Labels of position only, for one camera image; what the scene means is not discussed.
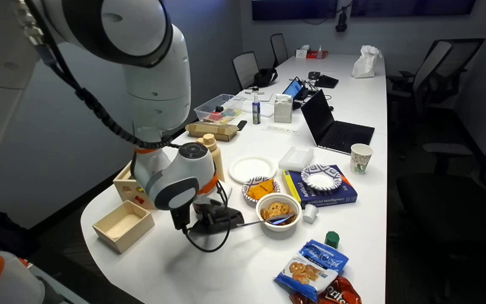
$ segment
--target plastic bottle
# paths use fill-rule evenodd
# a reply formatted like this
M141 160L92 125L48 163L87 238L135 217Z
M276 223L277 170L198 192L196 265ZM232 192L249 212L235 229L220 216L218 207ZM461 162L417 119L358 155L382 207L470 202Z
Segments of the plastic bottle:
M215 163L215 172L220 180L225 180L225 168L223 168L223 157L222 148L216 143L216 138L213 133L206 133L201 140L203 145L210 150Z
M323 59L323 57L324 57L324 49L323 49L323 45L318 47L316 57L318 57L318 59Z
M260 101L259 101L259 87L254 87L254 123L260 125Z

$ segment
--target blue snack bag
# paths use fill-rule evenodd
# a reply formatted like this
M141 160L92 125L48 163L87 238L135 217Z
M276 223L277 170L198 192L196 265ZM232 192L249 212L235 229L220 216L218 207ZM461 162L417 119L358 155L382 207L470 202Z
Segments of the blue snack bag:
M276 282L318 302L318 295L343 273L346 263L346 255L333 246L311 239L299 250L299 255L284 266L276 277Z

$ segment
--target conference table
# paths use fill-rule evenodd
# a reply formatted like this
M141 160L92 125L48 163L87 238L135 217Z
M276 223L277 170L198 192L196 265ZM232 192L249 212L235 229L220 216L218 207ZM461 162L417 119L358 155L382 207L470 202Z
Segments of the conference table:
M272 116L262 116L262 123L254 125L252 113L243 111L238 119L247 119L247 126L232 141L220 141L227 184L232 185L228 204L240 209L245 221L259 217L254 206L245 202L242 184L230 177L230 163L247 155L267 157L279 163L291 147L311 147L313 163L340 165L358 190L357 202L319 207L313 224L301 221L292 233L277 234L262 224L232 229L225 246L215 253L196 250L181 231L174 229L169 211L154 211L156 226L120 255L112 251L93 229L98 219L122 204L117 189L110 185L81 214L85 241L107 278L142 302L289 304L289 292L274 282L276 275L304 243L324 241L328 231L336 231L340 234L338 250L350 258L343 275L365 304L385 302L387 77L384 60L378 64L375 77L351 77L357 59L357 55L341 54L324 59L291 57L277 67L277 81L262 87L260 94L267 99L265 96L282 92L292 77L306 79L309 71L321 71L340 79L335 89L324 89L328 103L335 106L335 118L375 126L370 143L373 157L365 174L351 170L350 153L316 147L301 109L294 111L289 125L274 123ZM249 96L249 91L242 91L235 101L245 103L243 99ZM196 138L186 133L176 138L178 143L193 140ZM174 157L176 150L168 148L168 153ZM281 170L277 170L276 180L286 190ZM223 233L205 236L203 241L215 246L223 236Z

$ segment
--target black cable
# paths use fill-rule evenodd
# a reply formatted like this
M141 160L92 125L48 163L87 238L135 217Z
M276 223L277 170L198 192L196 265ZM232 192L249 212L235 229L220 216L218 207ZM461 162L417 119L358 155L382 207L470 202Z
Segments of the black cable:
M117 123L110 113L107 111L107 108L97 99L97 96L93 92L90 92L87 87L83 87L75 74L71 72L70 65L66 64L54 35L51 33L48 23L44 22L43 15L39 13L38 6L33 3L33 0L26 0L31 13L34 15L39 28L44 32L43 38L46 43L36 45L41 59L65 81L68 82L71 87L75 87L75 94L83 99L87 103L87 106L95 113L95 116L98 116L103 125L112 130L115 135L119 135L120 138L144 147L144 148L162 148L162 147L174 147L171 143L171 140L161 140L161 141L144 141L139 136L135 136L134 133L129 133L127 130L124 130L120 126L120 123Z
M198 248L198 250L201 250L201 251L206 251L206 253L213 253L213 251L218 251L220 248L225 246L225 243L227 243L227 239L228 239L228 236L230 236L230 226L228 226L228 229L227 229L227 234L225 234L223 241L222 241L218 246L211 248L211 250L210 250L210 248L205 248L205 246L200 246L198 243L195 243L195 239L189 236L188 228L183 228L183 233L186 234L186 238L189 239L189 243L191 243L195 248Z
M225 190L225 187L223 187L223 184L222 184L220 180L216 182L216 190L218 190L218 194L222 195L223 206L228 207L228 194L227 194L227 190ZM200 246L198 243L195 243L195 239L191 238L188 228L183 228L183 233L186 234L186 238L189 239L189 243L191 243L195 248L198 248L198 250L201 250L201 251L206 251L206 253L213 253L213 251L218 251L220 248L223 248L225 243L228 241L228 236L230 236L230 231L232 231L230 223L232 223L232 219L228 221L228 229L227 229L227 234L225 234L223 241L222 241L218 246L215 246L215 248L205 248L205 246Z

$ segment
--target white cup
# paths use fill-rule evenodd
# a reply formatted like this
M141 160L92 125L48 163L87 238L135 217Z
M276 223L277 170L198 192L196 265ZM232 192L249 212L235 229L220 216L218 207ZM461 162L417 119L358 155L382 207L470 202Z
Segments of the white cup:
M373 148L365 143L355 143L351 145L351 168L358 172L365 172L368 162L372 160Z

